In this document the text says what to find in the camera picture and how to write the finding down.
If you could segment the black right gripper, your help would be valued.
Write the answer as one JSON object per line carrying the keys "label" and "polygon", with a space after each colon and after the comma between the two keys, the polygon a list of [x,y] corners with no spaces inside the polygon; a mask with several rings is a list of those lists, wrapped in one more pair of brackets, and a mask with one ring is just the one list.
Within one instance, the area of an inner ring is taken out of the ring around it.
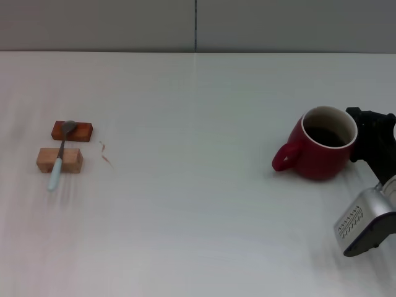
{"label": "black right gripper", "polygon": [[373,129],[370,137],[359,135],[353,146],[350,161],[368,161],[380,183],[395,176],[395,115],[362,111],[348,107],[346,112],[354,119],[358,129]]}

